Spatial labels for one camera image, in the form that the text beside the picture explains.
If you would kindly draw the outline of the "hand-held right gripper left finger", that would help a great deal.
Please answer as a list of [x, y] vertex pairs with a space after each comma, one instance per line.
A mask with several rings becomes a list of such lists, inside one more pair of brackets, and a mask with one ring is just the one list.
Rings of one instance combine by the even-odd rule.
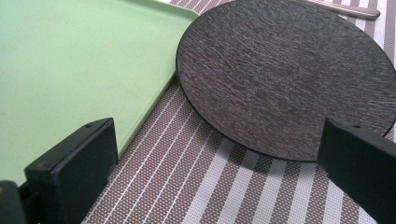
[[80, 224], [118, 163], [112, 118], [85, 124], [25, 169], [41, 224]]

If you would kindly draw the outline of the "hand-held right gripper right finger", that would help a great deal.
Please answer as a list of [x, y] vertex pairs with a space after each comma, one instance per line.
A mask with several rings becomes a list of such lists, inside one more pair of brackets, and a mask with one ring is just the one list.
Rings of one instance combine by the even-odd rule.
[[318, 164], [378, 224], [396, 224], [396, 143], [362, 126], [326, 119]]

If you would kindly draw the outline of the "light green tray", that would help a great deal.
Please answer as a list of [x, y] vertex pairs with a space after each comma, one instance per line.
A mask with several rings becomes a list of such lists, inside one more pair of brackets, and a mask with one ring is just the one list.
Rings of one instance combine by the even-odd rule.
[[158, 0], [0, 0], [0, 180], [79, 127], [128, 147], [176, 69], [197, 13]]

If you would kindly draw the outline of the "dark round slate plate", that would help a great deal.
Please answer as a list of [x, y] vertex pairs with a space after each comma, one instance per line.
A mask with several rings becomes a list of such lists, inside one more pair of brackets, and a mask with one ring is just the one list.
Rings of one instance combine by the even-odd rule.
[[295, 0], [234, 0], [177, 47], [182, 90], [214, 129], [260, 153], [315, 161], [327, 118], [386, 135], [396, 69], [354, 24]]

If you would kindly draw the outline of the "brown striped woven placemat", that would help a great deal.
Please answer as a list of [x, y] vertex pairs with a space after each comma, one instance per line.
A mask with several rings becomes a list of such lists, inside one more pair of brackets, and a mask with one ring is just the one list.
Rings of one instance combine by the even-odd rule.
[[377, 224], [313, 162], [242, 147], [167, 89], [83, 224]]

